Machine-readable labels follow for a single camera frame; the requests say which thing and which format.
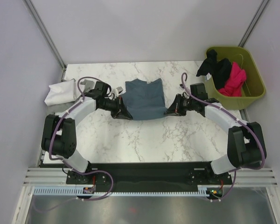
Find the blue-grey t-shirt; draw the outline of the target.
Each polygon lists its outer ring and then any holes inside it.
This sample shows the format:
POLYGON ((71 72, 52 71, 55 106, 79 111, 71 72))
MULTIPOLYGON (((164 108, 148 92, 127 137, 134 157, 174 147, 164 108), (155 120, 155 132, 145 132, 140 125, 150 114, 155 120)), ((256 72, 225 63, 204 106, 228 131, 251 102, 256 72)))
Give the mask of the blue-grey t-shirt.
POLYGON ((122 94, 124 105, 133 120, 162 119, 167 110, 162 80, 146 82, 139 79, 126 81, 126 92, 122 94))

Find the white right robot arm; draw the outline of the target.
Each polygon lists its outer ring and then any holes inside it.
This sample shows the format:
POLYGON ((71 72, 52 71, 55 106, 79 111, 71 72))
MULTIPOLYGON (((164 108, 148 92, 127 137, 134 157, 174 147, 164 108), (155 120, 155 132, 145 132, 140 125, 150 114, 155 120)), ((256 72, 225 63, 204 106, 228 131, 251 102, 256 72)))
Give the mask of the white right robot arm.
POLYGON ((208 183, 214 184, 221 174, 239 168, 260 169, 266 159, 266 148, 259 123, 237 119, 216 99, 209 98, 203 83, 192 84, 183 94, 177 94, 166 116, 185 116, 195 111, 219 125, 227 133, 227 153, 211 161, 204 172, 208 183))

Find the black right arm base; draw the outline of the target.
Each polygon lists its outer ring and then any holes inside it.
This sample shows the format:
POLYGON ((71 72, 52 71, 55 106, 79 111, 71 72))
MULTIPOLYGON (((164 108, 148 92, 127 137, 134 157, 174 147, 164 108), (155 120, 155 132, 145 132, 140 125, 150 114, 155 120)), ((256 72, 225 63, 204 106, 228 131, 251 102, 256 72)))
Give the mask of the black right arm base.
POLYGON ((229 185, 232 184, 231 176, 228 173, 216 175, 204 168, 195 168, 189 171, 190 183, 195 185, 229 185))

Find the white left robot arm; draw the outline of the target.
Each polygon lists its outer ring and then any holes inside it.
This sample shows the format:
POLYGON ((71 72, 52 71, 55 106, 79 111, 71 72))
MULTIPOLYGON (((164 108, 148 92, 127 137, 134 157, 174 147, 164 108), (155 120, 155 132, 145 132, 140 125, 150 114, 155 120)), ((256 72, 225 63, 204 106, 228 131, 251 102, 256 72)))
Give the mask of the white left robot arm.
POLYGON ((132 115, 124 105, 122 87, 112 89, 105 82, 97 81, 94 88, 82 93, 80 99, 59 115, 48 115, 45 119, 42 150, 48 152, 49 159, 61 161, 77 172, 77 179, 89 183, 93 179, 91 163, 77 150, 77 125, 97 109, 110 112, 113 119, 132 120, 132 115))

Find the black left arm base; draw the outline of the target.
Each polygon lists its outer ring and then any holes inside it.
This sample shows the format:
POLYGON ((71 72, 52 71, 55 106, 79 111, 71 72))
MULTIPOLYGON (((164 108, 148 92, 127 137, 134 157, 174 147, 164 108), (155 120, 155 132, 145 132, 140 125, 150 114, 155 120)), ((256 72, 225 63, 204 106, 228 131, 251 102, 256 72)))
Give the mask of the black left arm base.
POLYGON ((66 184, 92 184, 92 185, 104 185, 109 182, 110 178, 104 173, 95 173, 92 175, 81 175, 73 171, 69 171, 67 174, 66 184))

